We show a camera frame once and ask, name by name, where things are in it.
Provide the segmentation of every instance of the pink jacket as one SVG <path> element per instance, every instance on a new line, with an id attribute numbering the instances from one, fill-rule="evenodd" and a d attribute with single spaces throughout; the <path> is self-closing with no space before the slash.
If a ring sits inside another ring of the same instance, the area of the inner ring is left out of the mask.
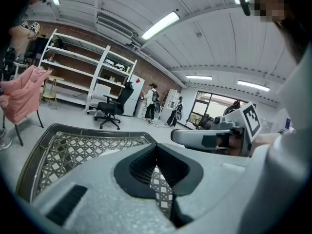
<path id="1" fill-rule="evenodd" d="M 3 91 L 0 106 L 13 124 L 39 108 L 40 87 L 51 72 L 32 65 L 18 78 L 0 82 Z"/>

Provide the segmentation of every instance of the floor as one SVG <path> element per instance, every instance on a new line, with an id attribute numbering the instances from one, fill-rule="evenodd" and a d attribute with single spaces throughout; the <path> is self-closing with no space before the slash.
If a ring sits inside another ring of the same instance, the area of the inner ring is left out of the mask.
<path id="1" fill-rule="evenodd" d="M 29 153 L 49 125 L 53 123 L 61 123 L 81 128 L 99 129 L 99 125 L 101 124 L 100 119 L 94 121 L 92 114 L 87 115 L 82 106 L 60 101 L 58 102 L 57 110 L 54 108 L 53 103 L 41 103 L 39 114 L 41 121 L 45 126 L 44 128 L 40 127 L 36 112 L 32 113 L 19 123 L 18 128 L 20 136 L 24 142 L 23 147 L 20 145 L 14 125 L 8 120 L 5 122 L 7 130 L 6 136 L 10 137 L 13 143 L 9 149 L 0 151 L 0 170 L 12 192 L 15 191 L 20 172 Z M 121 120 L 119 125 L 120 131 L 147 132 L 159 143 L 178 145 L 170 139 L 170 132 L 174 127 L 166 127 L 161 120 L 155 122 L 159 124 L 159 127 L 155 127 L 153 125 L 148 125 L 146 121 L 135 117 L 119 116 L 118 118 Z M 184 128 L 177 124 L 175 129 Z M 103 125 L 103 130 L 117 131 L 117 128 L 111 123 L 106 123 Z"/>

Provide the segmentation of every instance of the white refrigerator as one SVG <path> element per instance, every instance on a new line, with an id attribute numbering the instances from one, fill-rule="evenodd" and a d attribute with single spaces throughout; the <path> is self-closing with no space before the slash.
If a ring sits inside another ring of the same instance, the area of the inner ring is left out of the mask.
<path id="1" fill-rule="evenodd" d="M 130 81 L 132 81 L 133 93 L 131 94 L 129 99 L 126 101 L 125 111 L 123 113 L 123 115 L 127 115 L 127 116 L 133 116 L 133 113 L 134 113 L 135 108 L 136 108 L 137 100 L 140 97 L 140 94 L 141 94 L 141 91 L 143 88 L 143 84 L 145 82 L 144 79 L 142 79 L 138 76 L 135 76 L 135 75 L 131 76 Z"/>

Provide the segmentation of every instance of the sneaker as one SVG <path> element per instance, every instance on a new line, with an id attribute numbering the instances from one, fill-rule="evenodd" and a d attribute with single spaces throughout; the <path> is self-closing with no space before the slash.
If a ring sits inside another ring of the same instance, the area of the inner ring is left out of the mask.
<path id="1" fill-rule="evenodd" d="M 0 130 L 0 138 L 3 138 L 3 137 L 5 136 L 5 133 L 6 133 L 5 128 L 2 128 L 2 129 Z"/>
<path id="2" fill-rule="evenodd" d="M 8 149 L 12 144 L 12 140 L 8 138 L 1 138 L 0 139 L 0 151 Z"/>

